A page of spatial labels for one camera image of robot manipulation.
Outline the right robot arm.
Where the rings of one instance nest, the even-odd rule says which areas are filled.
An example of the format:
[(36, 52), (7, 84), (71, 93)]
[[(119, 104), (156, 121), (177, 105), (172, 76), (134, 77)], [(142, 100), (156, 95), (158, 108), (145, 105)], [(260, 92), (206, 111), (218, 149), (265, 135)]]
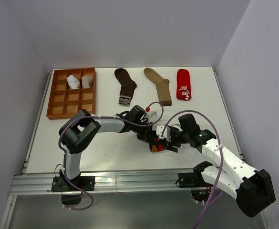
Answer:
[(157, 128), (159, 138), (167, 141), (174, 151), (189, 144), (207, 156), (191, 173), (179, 174), (181, 188), (214, 185), (236, 200), (239, 209), (254, 217), (275, 202), (275, 192), (270, 174), (246, 164), (220, 143), (215, 132), (200, 129), (192, 114), (179, 117), (181, 128), (165, 125)]

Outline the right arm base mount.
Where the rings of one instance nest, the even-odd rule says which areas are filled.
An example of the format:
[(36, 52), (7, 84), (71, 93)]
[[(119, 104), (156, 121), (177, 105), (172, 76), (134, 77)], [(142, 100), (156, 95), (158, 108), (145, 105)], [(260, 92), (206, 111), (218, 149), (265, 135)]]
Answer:
[(178, 188), (189, 188), (195, 202), (206, 203), (212, 184), (206, 183), (198, 172), (179, 173), (175, 182)]

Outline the black orange argyle sock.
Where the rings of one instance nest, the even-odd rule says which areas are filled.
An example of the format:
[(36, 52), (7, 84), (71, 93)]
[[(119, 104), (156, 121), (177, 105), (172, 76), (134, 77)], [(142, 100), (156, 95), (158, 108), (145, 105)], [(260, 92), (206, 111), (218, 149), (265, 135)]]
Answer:
[(166, 148), (166, 140), (154, 137), (153, 141), (149, 144), (149, 149), (151, 153), (157, 153), (164, 151)]

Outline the beige and red reindeer sock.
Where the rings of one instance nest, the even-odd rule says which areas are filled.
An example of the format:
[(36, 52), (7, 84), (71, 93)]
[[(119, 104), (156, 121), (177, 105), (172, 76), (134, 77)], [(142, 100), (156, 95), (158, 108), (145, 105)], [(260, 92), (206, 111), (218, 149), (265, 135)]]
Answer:
[(87, 89), (87, 88), (92, 88), (92, 86), (93, 86), (93, 77), (83, 76), (82, 77), (82, 88)]

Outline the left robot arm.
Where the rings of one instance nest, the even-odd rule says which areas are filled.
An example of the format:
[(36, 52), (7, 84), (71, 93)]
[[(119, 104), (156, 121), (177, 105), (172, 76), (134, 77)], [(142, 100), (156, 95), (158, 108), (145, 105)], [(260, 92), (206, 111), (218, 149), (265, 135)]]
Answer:
[(136, 133), (138, 140), (150, 145), (155, 143), (152, 123), (143, 108), (136, 105), (130, 111), (109, 117), (97, 117), (80, 110), (59, 130), (59, 148), (63, 150), (62, 185), (75, 190), (80, 184), (80, 160), (97, 133)]

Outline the white sock with black stripes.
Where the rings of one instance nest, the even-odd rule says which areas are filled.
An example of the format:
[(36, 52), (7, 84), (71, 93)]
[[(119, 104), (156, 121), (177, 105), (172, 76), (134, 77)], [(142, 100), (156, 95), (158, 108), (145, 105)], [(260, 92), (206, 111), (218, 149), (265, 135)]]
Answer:
[(80, 88), (80, 81), (74, 75), (69, 75), (67, 77), (67, 84), (70, 90), (75, 90)]

